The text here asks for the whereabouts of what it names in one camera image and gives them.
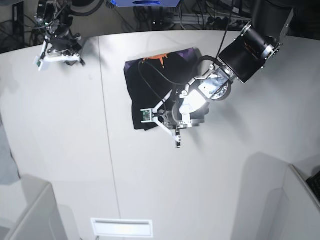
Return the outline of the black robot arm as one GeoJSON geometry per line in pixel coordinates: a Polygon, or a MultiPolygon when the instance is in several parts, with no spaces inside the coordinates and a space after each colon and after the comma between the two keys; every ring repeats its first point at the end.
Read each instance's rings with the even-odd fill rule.
{"type": "Polygon", "coordinates": [[[76,62],[85,65],[81,58],[82,46],[79,41],[82,36],[73,34],[71,26],[74,17],[88,17],[100,9],[104,3],[87,12],[76,12],[72,6],[79,7],[83,0],[40,0],[37,6],[35,20],[36,29],[44,31],[44,42],[41,53],[36,60],[40,66],[45,63],[63,62],[69,66],[76,62]]]}

